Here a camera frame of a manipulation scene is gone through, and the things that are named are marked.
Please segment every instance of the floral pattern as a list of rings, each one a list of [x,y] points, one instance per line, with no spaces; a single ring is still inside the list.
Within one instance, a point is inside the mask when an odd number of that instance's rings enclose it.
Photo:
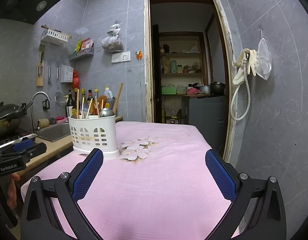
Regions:
[[[154,138],[150,136],[123,142],[120,148],[121,156],[119,159],[136,165],[138,162],[143,162],[149,156],[150,150],[148,148],[155,144],[157,143],[154,141]]]

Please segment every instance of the kitchen sink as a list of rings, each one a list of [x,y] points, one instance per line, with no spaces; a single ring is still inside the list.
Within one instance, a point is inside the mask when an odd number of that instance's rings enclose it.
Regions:
[[[58,124],[54,124],[48,127],[41,129],[36,132],[38,137],[50,141],[56,142],[67,135],[71,134],[70,124],[68,122],[62,122]]]

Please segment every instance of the wall hook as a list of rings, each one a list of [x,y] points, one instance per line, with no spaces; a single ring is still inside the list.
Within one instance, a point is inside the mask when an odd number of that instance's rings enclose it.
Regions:
[[[262,35],[262,39],[263,39],[263,38],[264,38],[264,35],[263,35],[263,30],[262,30],[262,28],[259,28],[258,30],[260,31],[260,35]]]

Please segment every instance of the electrical outlet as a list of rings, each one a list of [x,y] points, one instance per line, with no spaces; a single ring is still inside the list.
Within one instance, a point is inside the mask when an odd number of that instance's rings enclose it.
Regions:
[[[130,61],[131,60],[131,52],[126,51],[121,53],[121,62],[123,61]]]
[[[116,53],[112,55],[112,63],[118,63],[121,62],[121,53]]]

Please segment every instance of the silver screw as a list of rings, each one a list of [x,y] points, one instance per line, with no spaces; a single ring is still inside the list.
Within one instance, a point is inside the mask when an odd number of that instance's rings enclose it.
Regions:
[[[38,181],[38,176],[34,176],[32,179],[31,179],[32,182],[36,182]]]
[[[66,179],[68,176],[69,176],[69,173],[68,173],[68,172],[62,172],[61,175],[60,175],[60,177],[61,177],[62,179]]]
[[[248,175],[246,173],[241,173],[239,176],[241,177],[241,179],[247,179],[248,178]]]
[[[277,179],[276,179],[274,176],[270,176],[269,180],[270,180],[271,182],[276,182],[276,181],[277,181]]]

